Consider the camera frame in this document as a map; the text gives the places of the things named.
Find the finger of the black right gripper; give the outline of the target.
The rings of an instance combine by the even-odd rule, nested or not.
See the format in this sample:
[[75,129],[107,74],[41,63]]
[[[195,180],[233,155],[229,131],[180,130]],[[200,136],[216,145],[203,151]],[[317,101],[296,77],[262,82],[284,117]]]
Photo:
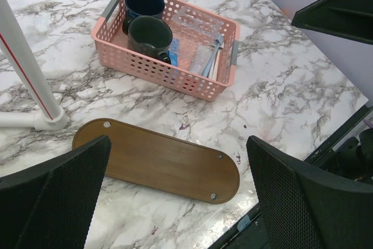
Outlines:
[[372,44],[372,0],[317,0],[297,11],[292,26]]

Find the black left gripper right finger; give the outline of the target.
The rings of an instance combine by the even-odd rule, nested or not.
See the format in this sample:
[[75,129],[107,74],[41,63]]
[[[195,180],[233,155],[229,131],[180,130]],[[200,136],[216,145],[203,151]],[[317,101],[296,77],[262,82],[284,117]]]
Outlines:
[[372,248],[372,186],[289,156],[256,136],[247,153],[271,248]]

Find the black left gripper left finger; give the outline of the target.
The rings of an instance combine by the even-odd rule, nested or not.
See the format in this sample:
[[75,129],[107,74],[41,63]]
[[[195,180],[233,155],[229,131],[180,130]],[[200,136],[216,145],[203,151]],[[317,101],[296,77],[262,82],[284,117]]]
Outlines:
[[1,248],[83,248],[110,150],[102,135],[1,177]]

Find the oval wooden tray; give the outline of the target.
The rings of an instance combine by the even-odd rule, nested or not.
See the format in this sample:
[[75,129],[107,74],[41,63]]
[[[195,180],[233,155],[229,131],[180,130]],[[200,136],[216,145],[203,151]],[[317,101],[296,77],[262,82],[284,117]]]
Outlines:
[[101,135],[111,141],[108,177],[211,204],[239,189],[240,173],[226,153],[109,118],[80,127],[72,149]]

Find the dark green mug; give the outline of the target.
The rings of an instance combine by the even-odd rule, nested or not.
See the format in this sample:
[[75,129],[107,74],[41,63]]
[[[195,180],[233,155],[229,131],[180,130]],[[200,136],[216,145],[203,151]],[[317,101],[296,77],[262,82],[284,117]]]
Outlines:
[[128,46],[131,51],[171,65],[168,49],[173,40],[170,27],[161,19],[139,16],[128,26]]

